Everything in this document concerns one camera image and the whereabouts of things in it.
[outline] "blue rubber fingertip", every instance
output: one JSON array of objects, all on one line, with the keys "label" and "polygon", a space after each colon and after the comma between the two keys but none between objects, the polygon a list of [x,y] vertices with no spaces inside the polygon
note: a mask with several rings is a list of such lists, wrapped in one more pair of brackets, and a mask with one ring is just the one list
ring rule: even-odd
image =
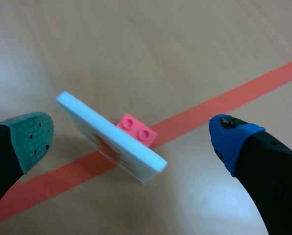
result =
[{"label": "blue rubber fingertip", "polygon": [[209,120],[211,143],[214,149],[219,152],[227,170],[235,177],[236,163],[244,143],[250,136],[265,131],[265,128],[248,123],[233,129],[224,129],[221,126],[221,117],[231,116],[220,114]]}]

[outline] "lego stud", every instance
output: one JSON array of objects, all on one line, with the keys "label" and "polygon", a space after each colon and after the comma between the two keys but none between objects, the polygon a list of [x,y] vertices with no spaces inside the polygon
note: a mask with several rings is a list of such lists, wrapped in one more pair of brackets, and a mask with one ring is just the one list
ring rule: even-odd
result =
[{"label": "lego stud", "polygon": [[147,130],[139,131],[138,138],[142,141],[146,141],[149,137],[150,133]]},{"label": "lego stud", "polygon": [[130,119],[130,118],[125,118],[122,123],[121,123],[121,126],[123,127],[123,129],[125,130],[129,130],[132,128],[133,126],[133,120]]}]

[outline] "orange tape stripe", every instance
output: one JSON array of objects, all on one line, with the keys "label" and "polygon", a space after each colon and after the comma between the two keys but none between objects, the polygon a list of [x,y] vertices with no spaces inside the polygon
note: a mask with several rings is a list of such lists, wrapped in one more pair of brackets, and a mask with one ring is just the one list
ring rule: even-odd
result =
[{"label": "orange tape stripe", "polygon": [[[207,123],[213,115],[230,112],[290,81],[292,81],[292,62],[172,116],[151,127],[158,133],[152,148],[196,129]],[[111,161],[94,152],[56,170],[15,184],[0,201],[0,222],[114,167]]]}]

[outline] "wood grain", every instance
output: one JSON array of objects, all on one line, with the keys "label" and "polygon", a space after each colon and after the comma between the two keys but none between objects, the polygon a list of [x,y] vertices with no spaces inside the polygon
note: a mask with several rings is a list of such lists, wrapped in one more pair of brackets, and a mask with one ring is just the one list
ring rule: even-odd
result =
[{"label": "wood grain", "polygon": [[[0,0],[0,121],[54,119],[51,151],[27,179],[91,151],[54,101],[62,90],[111,121],[130,113],[152,125],[291,60],[292,0]],[[287,127],[284,114],[267,122],[277,113],[290,115]],[[237,114],[292,147],[292,83]],[[115,169],[1,223],[0,234],[267,234],[206,127],[156,151],[170,166],[149,186]]]}]

